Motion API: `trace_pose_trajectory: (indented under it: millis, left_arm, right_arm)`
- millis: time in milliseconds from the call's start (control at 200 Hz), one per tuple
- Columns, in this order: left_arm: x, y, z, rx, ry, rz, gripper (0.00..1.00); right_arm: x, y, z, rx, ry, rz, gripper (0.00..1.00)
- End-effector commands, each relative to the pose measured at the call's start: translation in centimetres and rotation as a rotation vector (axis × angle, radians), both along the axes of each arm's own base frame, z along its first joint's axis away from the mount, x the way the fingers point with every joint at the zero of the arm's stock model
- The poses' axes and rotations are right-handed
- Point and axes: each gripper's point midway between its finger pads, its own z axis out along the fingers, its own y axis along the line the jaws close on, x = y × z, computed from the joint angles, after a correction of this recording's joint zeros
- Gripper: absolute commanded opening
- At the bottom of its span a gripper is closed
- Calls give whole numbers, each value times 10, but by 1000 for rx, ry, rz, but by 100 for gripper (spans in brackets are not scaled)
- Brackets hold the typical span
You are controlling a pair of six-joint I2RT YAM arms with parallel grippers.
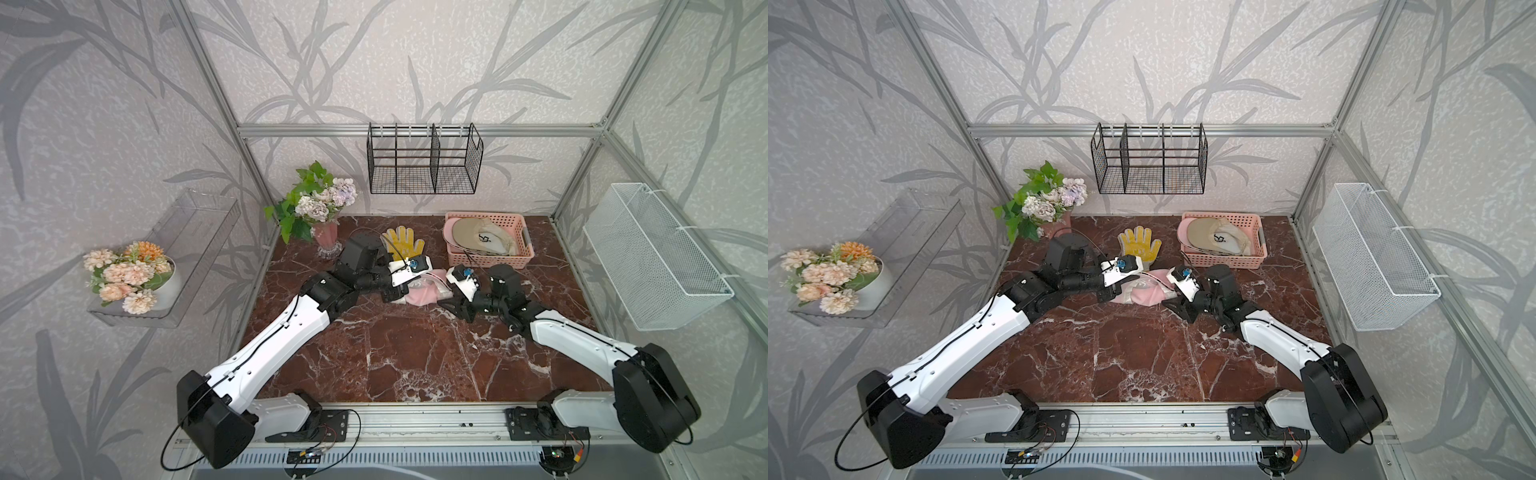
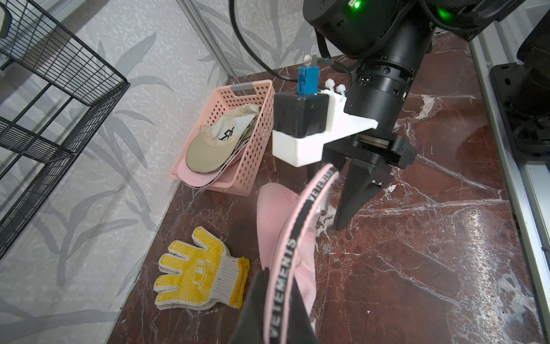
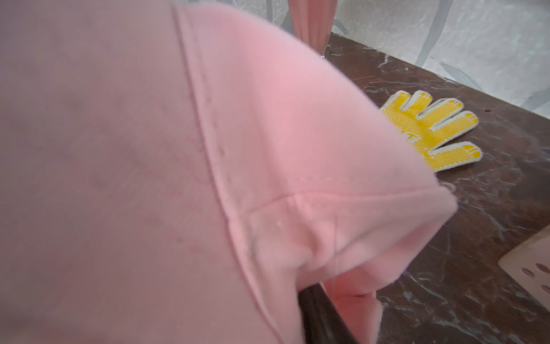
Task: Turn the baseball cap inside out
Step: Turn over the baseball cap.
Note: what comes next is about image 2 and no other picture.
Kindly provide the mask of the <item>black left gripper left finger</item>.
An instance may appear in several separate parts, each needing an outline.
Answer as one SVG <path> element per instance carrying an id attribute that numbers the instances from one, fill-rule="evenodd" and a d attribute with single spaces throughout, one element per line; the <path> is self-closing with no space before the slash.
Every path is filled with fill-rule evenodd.
<path id="1" fill-rule="evenodd" d="M 262 344 L 264 306 L 269 270 L 259 272 L 249 288 L 236 327 L 230 337 L 231 344 Z"/>

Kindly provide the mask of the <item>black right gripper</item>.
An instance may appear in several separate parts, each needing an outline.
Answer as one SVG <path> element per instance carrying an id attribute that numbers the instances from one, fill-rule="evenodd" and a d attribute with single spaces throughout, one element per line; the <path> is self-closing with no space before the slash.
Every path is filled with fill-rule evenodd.
<path id="1" fill-rule="evenodd" d="M 345 112 L 376 120 L 378 127 L 329 144 L 337 152 L 324 152 L 321 161 L 307 166 L 308 181 L 328 163 L 339 171 L 333 184 L 334 191 L 342 193 L 333 222 L 335 230 L 343 230 L 388 186 L 394 167 L 406 169 L 414 162 L 417 150 L 393 129 L 417 71 L 418 45 L 412 42 L 389 42 L 355 70 Z M 341 153 L 353 159 L 347 177 L 347 158 Z"/>

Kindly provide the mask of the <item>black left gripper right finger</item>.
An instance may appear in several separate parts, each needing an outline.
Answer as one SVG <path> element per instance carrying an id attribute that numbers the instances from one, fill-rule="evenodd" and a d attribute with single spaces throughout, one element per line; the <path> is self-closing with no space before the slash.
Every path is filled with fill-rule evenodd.
<path id="1" fill-rule="evenodd" d="M 289 307 L 289 344 L 318 344 L 309 322 L 302 295 L 296 280 L 293 281 Z"/>

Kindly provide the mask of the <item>pink baseball cap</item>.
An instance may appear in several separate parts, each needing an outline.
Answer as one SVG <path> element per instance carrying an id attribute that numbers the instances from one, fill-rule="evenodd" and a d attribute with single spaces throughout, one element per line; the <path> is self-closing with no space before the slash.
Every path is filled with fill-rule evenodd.
<path id="1" fill-rule="evenodd" d="M 286 343 L 292 302 L 309 316 L 317 295 L 315 225 L 339 171 L 328 164 L 301 194 L 278 183 L 262 186 L 256 217 L 262 267 L 269 271 L 262 338 Z"/>

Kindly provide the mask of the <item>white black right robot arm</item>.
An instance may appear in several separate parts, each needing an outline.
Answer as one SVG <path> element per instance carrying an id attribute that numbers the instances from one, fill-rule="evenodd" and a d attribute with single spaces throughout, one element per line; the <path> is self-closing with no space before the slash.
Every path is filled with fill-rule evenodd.
<path id="1" fill-rule="evenodd" d="M 305 1 L 303 15 L 317 36 L 354 64 L 345 113 L 377 127 L 325 146 L 324 159 L 349 165 L 333 226 L 344 229 L 359 210 L 405 169 L 417 151 L 394 131 L 435 30 L 471 41 L 504 20 L 518 1 Z"/>

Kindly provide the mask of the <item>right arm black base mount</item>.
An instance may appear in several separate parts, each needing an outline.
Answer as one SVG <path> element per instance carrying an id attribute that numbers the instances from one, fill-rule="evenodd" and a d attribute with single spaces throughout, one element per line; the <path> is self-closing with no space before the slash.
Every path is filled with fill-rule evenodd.
<path id="1" fill-rule="evenodd" d="M 549 15 L 518 49 L 518 62 L 490 71 L 514 158 L 549 164 Z"/>

